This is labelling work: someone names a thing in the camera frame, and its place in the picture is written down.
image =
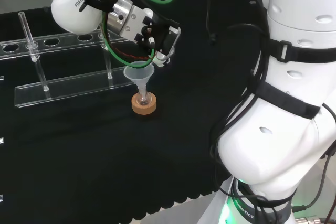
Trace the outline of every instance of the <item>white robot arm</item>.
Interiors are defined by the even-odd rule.
[[[102,21],[102,12],[109,13],[109,31],[144,49],[155,43],[157,52],[153,62],[159,67],[170,62],[181,34],[178,23],[163,19],[148,8],[140,9],[130,0],[53,0],[51,11],[60,27],[75,34],[94,31]]]

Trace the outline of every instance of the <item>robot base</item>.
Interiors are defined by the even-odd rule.
[[[242,212],[238,211],[236,205],[237,205],[237,202],[231,197],[229,197],[227,204],[224,207],[224,213],[223,213],[224,217],[222,218],[223,221],[221,221],[220,224],[249,224],[251,223],[248,220],[246,220],[242,214],[242,212],[244,212],[244,214],[247,214],[247,212],[245,212],[244,209],[242,209]],[[273,213],[273,210],[270,208],[265,208],[265,212]],[[266,221],[264,219],[259,219],[258,224],[262,224],[262,223],[266,224]],[[289,219],[284,224],[295,224],[295,223],[296,223],[295,217],[293,213],[291,213]]]

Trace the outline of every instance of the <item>black cable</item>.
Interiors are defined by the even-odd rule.
[[[266,35],[266,37],[269,38],[269,27],[268,27],[268,22],[267,22],[267,16],[264,10],[264,5],[263,5],[263,0],[256,0],[261,16],[263,18],[263,22],[265,25],[265,29],[266,29],[266,33],[258,26],[253,25],[253,24],[249,24],[249,23],[243,23],[243,24],[237,24],[236,27],[240,28],[240,27],[247,27],[250,26],[254,29],[257,29],[262,35]],[[260,61],[259,61],[259,65],[258,65],[258,69],[256,72],[256,77],[259,79],[262,75],[262,79],[261,81],[265,81],[266,80],[266,76],[267,76],[267,72],[268,72],[268,64],[269,64],[269,55],[265,55],[262,51],[262,47],[261,47],[261,56],[260,56]],[[243,111],[237,115],[231,122],[229,122],[229,120],[231,120],[233,118],[233,116],[235,116],[235,114],[242,108],[242,106],[246,103],[246,101],[248,100],[249,96],[251,95],[251,93],[249,91],[244,92],[244,94],[241,97],[241,102],[240,104],[238,104],[237,108],[234,110],[234,112],[227,118],[227,120],[225,121],[225,127],[223,128],[223,130],[219,131],[218,133],[214,133],[214,129],[218,126],[218,123],[221,122],[223,120],[223,118],[217,122],[215,125],[213,125],[210,133],[209,133],[209,139],[210,142],[212,143],[212,146],[210,148],[210,155],[212,157],[214,157],[215,161],[217,164],[220,164],[221,166],[225,167],[223,165],[223,163],[220,162],[219,158],[217,157],[218,155],[218,142],[219,142],[219,138],[221,135],[223,135],[225,132],[227,132],[234,124],[236,124],[251,108],[252,106],[256,103],[258,97],[254,96],[252,98],[252,100],[250,101],[250,103],[248,105],[246,105],[246,107],[243,109]],[[224,193],[225,195],[235,198],[236,196],[231,195],[227,192],[225,192],[224,190],[221,189],[221,187],[218,185],[218,181],[217,181],[217,175],[216,175],[216,167],[215,167],[215,185],[218,187],[218,189]],[[264,198],[263,196],[260,195],[246,195],[246,196],[241,196],[239,198]],[[267,215],[265,214],[265,210],[263,208],[261,208],[261,210],[263,211],[263,215],[264,218],[266,220],[266,223],[270,223]],[[274,215],[275,215],[275,224],[277,224],[278,222],[278,214],[275,210],[275,208],[272,208]]]
[[[240,29],[240,28],[253,28],[262,35],[266,35],[265,32],[257,25],[251,24],[251,23],[239,23],[239,24],[234,24],[231,26],[226,27],[226,30],[232,30],[232,29]]]
[[[325,223],[326,221],[326,218],[320,218],[320,222],[321,223]],[[336,220],[334,220],[334,219],[329,219],[328,220],[328,224],[336,224]]]
[[[325,107],[326,110],[329,111],[329,113],[332,115],[332,117],[335,119],[335,122],[336,122],[336,114],[335,114],[335,112],[328,105],[326,105],[325,103],[322,106]],[[324,220],[324,224],[328,224],[328,222],[330,220],[330,217],[331,217],[332,213],[334,212],[335,208],[336,208],[336,196],[335,196],[334,203],[332,204],[331,209],[330,209],[330,211],[329,211],[326,219]]]
[[[207,0],[207,8],[206,8],[206,30],[208,32],[208,37],[210,40],[210,44],[214,45],[217,42],[217,34],[210,32],[210,13],[211,13],[211,1]]]
[[[325,161],[325,164],[324,164],[324,169],[323,169],[323,173],[322,173],[322,178],[321,178],[321,184],[320,184],[320,187],[319,187],[319,190],[314,198],[314,200],[308,204],[308,205],[303,205],[303,206],[295,206],[293,207],[293,212],[301,212],[301,211],[305,211],[306,209],[312,207],[316,201],[319,199],[320,195],[321,195],[321,192],[322,192],[322,189],[323,189],[323,185],[324,185],[324,180],[325,180],[325,176],[327,174],[327,168],[328,168],[328,165],[329,165],[329,161],[330,161],[330,158],[331,158],[331,155],[328,156],[327,160]]]
[[[334,203],[332,204],[331,209],[330,209],[326,219],[324,220],[324,224],[329,223],[330,217],[331,217],[332,213],[334,212],[335,208],[336,208],[336,197],[335,197]]]

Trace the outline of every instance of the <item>green light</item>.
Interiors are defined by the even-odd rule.
[[[224,205],[222,213],[220,214],[220,218],[219,218],[219,224],[226,224],[228,223],[227,220],[230,216],[230,209],[229,206],[227,204]]]
[[[228,202],[224,205],[218,224],[237,224],[232,212],[230,211],[231,200],[232,199],[229,198]]]

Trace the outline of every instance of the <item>funnel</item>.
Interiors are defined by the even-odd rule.
[[[133,64],[141,65],[146,63],[145,61],[136,61]],[[127,66],[124,69],[124,75],[126,78],[133,81],[139,89],[139,93],[135,94],[132,98],[133,110],[142,115],[147,115],[156,109],[156,97],[152,93],[148,93],[146,90],[147,82],[154,74],[154,66],[152,64],[145,68],[132,68]]]

